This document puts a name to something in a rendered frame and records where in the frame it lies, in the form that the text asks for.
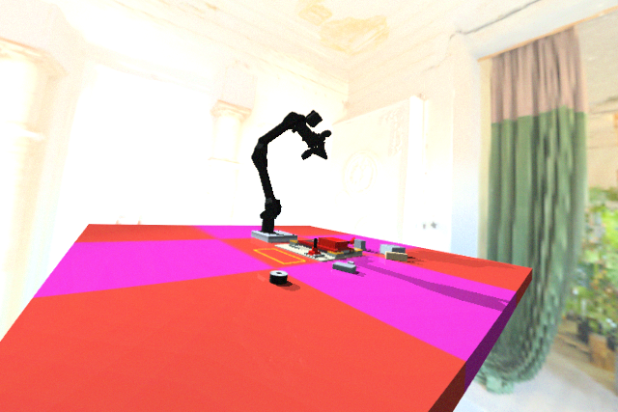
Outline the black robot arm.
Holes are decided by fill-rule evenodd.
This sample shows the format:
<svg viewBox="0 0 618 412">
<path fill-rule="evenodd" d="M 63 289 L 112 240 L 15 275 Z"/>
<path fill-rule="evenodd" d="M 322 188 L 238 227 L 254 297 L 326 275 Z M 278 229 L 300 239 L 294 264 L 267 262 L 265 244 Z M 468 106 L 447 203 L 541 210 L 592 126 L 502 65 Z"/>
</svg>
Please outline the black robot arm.
<svg viewBox="0 0 618 412">
<path fill-rule="evenodd" d="M 268 131 L 266 134 L 258 138 L 258 142 L 251 154 L 251 160 L 258 170 L 260 181 L 265 195 L 265 210 L 260 214 L 262 219 L 260 233 L 276 233 L 274 231 L 274 219 L 281 213 L 280 200 L 274 197 L 271 182 L 267 172 L 267 145 L 275 138 L 280 136 L 285 131 L 291 129 L 292 133 L 297 132 L 300 137 L 310 130 L 310 127 L 315 127 L 323 118 L 314 109 L 306 116 L 298 114 L 295 111 L 288 113 L 283 121 Z"/>
</svg>

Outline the black toy tyre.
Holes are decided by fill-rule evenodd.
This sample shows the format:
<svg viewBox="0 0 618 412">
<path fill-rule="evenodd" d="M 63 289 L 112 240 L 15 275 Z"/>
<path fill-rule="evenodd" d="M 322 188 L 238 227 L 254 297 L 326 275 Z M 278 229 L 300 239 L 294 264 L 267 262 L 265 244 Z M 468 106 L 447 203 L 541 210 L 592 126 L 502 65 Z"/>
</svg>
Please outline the black toy tyre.
<svg viewBox="0 0 618 412">
<path fill-rule="evenodd" d="M 272 270 L 269 272 L 268 281 L 274 285 L 284 285 L 287 283 L 288 272 L 283 270 Z"/>
</svg>

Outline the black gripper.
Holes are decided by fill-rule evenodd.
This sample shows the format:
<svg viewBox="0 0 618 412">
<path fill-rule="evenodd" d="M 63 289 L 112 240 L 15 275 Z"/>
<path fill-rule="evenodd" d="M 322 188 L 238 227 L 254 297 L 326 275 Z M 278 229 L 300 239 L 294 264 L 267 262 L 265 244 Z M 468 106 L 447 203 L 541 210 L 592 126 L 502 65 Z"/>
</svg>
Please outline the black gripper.
<svg viewBox="0 0 618 412">
<path fill-rule="evenodd" d="M 327 129 L 325 131 L 323 131 L 320 135 L 319 138 L 314 134 L 315 131 L 312 131 L 311 129 L 308 130 L 307 132 L 305 132 L 302 135 L 302 142 L 305 141 L 305 143 L 308 145 L 307 148 L 309 150 L 305 151 L 302 155 L 301 158 L 303 160 L 305 160 L 306 158 L 310 157 L 312 154 L 315 154 L 325 160 L 328 159 L 325 148 L 324 148 L 324 144 L 325 142 L 323 141 L 323 139 L 325 137 L 329 137 L 332 132 Z"/>
</svg>

